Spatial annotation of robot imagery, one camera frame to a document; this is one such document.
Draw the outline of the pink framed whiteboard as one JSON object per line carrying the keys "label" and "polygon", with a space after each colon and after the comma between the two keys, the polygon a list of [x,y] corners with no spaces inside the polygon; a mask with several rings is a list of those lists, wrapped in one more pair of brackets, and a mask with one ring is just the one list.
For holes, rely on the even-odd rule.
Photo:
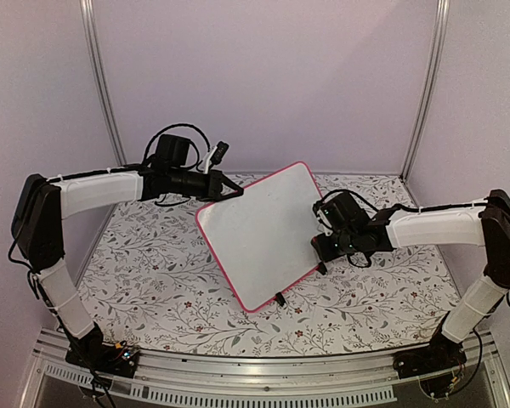
{"label": "pink framed whiteboard", "polygon": [[315,271],[320,233],[314,175],[297,161],[245,187],[234,199],[200,208],[196,224],[237,302],[254,313]]}

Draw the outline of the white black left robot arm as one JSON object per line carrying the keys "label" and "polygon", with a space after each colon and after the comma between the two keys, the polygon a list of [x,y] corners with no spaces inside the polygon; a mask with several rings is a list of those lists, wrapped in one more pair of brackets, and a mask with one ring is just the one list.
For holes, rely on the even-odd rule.
{"label": "white black left robot arm", "polygon": [[138,163],[58,175],[29,175],[14,212],[12,248],[19,258],[13,264],[27,269],[27,280],[36,298],[56,317],[65,334],[79,341],[77,356],[92,369],[109,362],[109,350],[95,339],[101,330],[88,312],[66,261],[65,227],[80,214],[122,203],[155,201],[181,196],[201,202],[219,202],[241,196],[243,189],[218,165],[229,150],[224,141],[209,146],[204,155],[188,164],[194,144],[179,135],[160,134],[151,140],[153,152]]}

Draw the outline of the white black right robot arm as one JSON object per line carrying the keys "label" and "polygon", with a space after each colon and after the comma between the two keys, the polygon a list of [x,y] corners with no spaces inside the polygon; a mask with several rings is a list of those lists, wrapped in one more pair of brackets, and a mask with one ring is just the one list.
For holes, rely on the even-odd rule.
{"label": "white black right robot arm", "polygon": [[395,204],[369,215],[365,199],[346,190],[333,190],[312,207],[324,232],[311,245],[321,263],[362,254],[425,245],[464,244],[484,247],[483,274],[458,305],[441,321],[437,338],[422,353],[422,363],[439,371],[454,359],[454,343],[461,343],[475,326],[510,292],[510,197],[492,190],[482,200],[435,207]]}

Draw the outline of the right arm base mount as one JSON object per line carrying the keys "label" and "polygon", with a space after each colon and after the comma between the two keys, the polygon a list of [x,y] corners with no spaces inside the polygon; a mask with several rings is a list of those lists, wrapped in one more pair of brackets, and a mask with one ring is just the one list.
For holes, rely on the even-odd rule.
{"label": "right arm base mount", "polygon": [[450,369],[466,362],[462,343],[454,343],[440,333],[433,336],[424,347],[393,354],[393,368],[400,379]]}

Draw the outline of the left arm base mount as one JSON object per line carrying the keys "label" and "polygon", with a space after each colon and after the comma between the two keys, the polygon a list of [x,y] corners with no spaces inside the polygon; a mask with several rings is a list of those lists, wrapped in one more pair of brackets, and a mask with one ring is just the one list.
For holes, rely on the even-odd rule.
{"label": "left arm base mount", "polygon": [[65,361],[74,366],[92,368],[114,376],[133,378],[138,367],[140,348],[119,343],[102,343],[99,340],[90,343],[72,343]]}

